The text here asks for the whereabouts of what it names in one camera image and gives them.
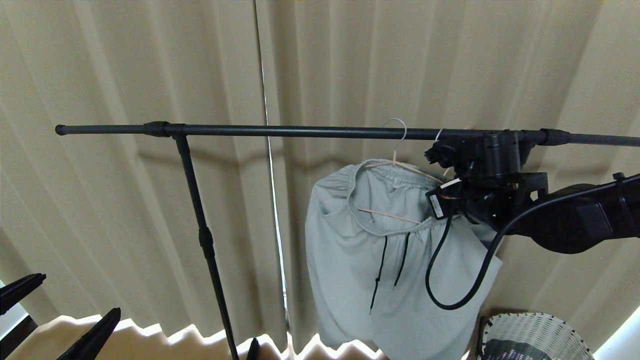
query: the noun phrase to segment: black metal rod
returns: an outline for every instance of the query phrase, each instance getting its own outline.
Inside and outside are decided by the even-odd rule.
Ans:
[[[359,138],[359,139],[400,139],[402,128],[382,127],[335,127],[335,126],[244,126],[244,125],[191,125],[151,122],[145,125],[90,125],[56,126],[59,135],[68,134],[146,134],[153,136],[209,135],[209,136],[281,136],[302,138]],[[462,129],[407,129],[407,140],[446,140],[471,138],[495,134],[498,130]],[[520,141],[530,141],[537,145],[562,145],[583,143],[592,145],[617,145],[640,147],[640,138],[633,136],[571,134],[554,129],[521,130]]]
[[[218,272],[216,254],[213,249],[213,236],[211,235],[211,230],[209,230],[204,216],[202,200],[200,199],[200,191],[198,190],[198,182],[196,181],[196,174],[193,170],[193,162],[191,161],[189,142],[187,141],[186,135],[173,135],[173,139],[178,146],[178,151],[182,158],[184,174],[187,177],[189,193],[191,194],[193,209],[196,213],[196,220],[198,221],[198,240],[200,241],[202,252],[204,253],[204,257],[207,260],[207,266],[209,267],[209,275],[211,276],[213,290],[216,294],[216,300],[218,301],[222,324],[225,328],[225,332],[227,333],[227,342],[229,344],[229,350],[231,351],[231,358],[233,360],[239,360],[236,341],[234,340],[234,333],[231,328],[229,311],[227,309],[227,301],[225,300],[225,293],[222,289],[222,281],[220,280],[220,273]]]

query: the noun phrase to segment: black drawstring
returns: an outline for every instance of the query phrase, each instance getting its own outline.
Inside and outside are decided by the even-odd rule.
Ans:
[[[376,278],[376,287],[373,289],[373,296],[371,297],[371,306],[369,306],[369,315],[373,310],[373,301],[376,300],[376,292],[378,292],[378,283],[380,282],[380,276],[382,275],[382,266],[385,264],[385,252],[387,251],[388,238],[385,236],[385,247],[382,249],[382,260],[380,260],[380,270],[378,270],[378,277]]]
[[[394,286],[398,285],[398,280],[400,280],[400,274],[402,273],[402,269],[404,268],[404,259],[406,259],[406,250],[409,247],[409,233],[404,237],[404,253],[402,255],[402,263],[400,263],[400,270],[398,270],[398,275],[396,277],[396,282]]]

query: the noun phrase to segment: white woven basket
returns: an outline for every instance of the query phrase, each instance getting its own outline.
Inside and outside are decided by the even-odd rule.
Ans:
[[[593,360],[575,330],[553,315],[499,314],[481,326],[477,360]]]

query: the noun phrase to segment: white label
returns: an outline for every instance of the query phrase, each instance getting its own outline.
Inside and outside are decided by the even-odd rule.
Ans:
[[[433,211],[436,212],[436,217],[443,217],[444,213],[442,212],[442,208],[440,207],[440,202],[438,201],[438,196],[433,194],[429,196],[429,200],[431,200],[431,205],[433,205]]]

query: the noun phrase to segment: hanger hook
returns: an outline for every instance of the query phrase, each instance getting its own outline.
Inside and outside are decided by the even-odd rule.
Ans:
[[[387,121],[385,121],[384,123],[382,123],[382,127],[385,127],[385,125],[387,125],[388,122],[390,122],[391,120],[396,120],[396,121],[400,121],[400,123],[402,124],[402,126],[404,126],[404,135],[402,136],[402,138],[400,140],[398,140],[398,142],[396,143],[396,147],[394,147],[394,152],[396,150],[398,150],[398,146],[400,146],[400,143],[402,142],[402,140],[404,140],[404,138],[406,138],[406,124],[404,123],[404,121],[402,121],[401,119],[397,118],[397,117],[392,117],[391,119],[388,119]]]

